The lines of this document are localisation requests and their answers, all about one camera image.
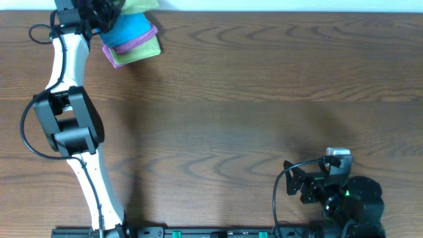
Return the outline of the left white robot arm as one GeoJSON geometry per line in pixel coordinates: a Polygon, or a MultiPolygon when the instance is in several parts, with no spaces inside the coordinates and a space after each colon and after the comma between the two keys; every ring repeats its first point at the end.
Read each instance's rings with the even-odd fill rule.
{"type": "Polygon", "coordinates": [[[126,221],[104,166],[102,120],[85,88],[85,64],[91,38],[114,26],[123,1],[57,0],[57,9],[47,25],[54,47],[52,75],[48,86],[34,95],[22,113],[33,108],[56,156],[36,155],[52,161],[67,161],[73,169],[91,213],[88,229],[55,229],[53,237],[135,237],[126,221]]]}

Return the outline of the folded green cloth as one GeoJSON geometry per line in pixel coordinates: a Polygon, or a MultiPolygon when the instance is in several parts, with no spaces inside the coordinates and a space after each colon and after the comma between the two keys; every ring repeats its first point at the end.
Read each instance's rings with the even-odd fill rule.
{"type": "Polygon", "coordinates": [[[131,49],[125,54],[117,54],[114,50],[110,50],[110,53],[115,64],[125,65],[138,60],[158,56],[161,53],[161,48],[157,37],[154,36],[146,43],[131,49]]]}

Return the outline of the folded pink cloth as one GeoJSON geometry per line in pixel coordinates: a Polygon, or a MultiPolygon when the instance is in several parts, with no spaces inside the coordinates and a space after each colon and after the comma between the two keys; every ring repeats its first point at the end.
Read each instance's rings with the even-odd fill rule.
{"type": "Polygon", "coordinates": [[[125,54],[129,52],[131,49],[137,46],[140,46],[143,43],[146,43],[148,40],[152,39],[152,37],[156,36],[156,33],[158,33],[157,27],[152,23],[150,23],[150,25],[151,25],[150,31],[146,32],[145,34],[142,34],[141,36],[138,36],[134,40],[131,40],[119,46],[115,46],[114,48],[109,48],[106,44],[101,42],[103,53],[105,54],[105,56],[107,57],[107,59],[113,65],[115,69],[122,67],[124,65],[117,65],[114,63],[110,50],[114,50],[117,54],[125,54]]]}

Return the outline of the light green microfiber cloth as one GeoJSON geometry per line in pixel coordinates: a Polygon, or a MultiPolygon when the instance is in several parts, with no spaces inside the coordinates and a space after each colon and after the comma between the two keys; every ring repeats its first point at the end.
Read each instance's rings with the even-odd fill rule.
{"type": "Polygon", "coordinates": [[[158,0],[125,0],[121,8],[121,14],[132,15],[144,13],[159,7],[158,0]]]}

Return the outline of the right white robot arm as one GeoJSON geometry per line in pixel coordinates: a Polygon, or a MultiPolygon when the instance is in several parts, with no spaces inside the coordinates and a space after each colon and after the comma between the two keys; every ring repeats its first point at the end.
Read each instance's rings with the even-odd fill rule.
{"type": "Polygon", "coordinates": [[[293,164],[284,162],[286,192],[301,193],[303,204],[319,203],[323,221],[311,222],[299,237],[385,237],[381,185],[363,176],[350,176],[351,155],[325,155],[293,164]]]}

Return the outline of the folded blue cloth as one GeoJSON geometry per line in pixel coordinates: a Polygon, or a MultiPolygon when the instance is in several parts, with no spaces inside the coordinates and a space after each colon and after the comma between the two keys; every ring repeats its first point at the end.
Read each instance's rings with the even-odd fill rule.
{"type": "Polygon", "coordinates": [[[109,48],[114,48],[151,30],[151,25],[143,13],[120,15],[113,28],[100,33],[100,39],[109,48]]]}

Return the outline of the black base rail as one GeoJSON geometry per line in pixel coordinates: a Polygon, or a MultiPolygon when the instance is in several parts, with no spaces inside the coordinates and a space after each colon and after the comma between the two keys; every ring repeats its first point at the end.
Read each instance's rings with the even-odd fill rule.
{"type": "Polygon", "coordinates": [[[115,228],[103,234],[93,229],[57,228],[53,229],[51,238],[277,238],[274,228],[235,229],[235,228],[115,228]]]}

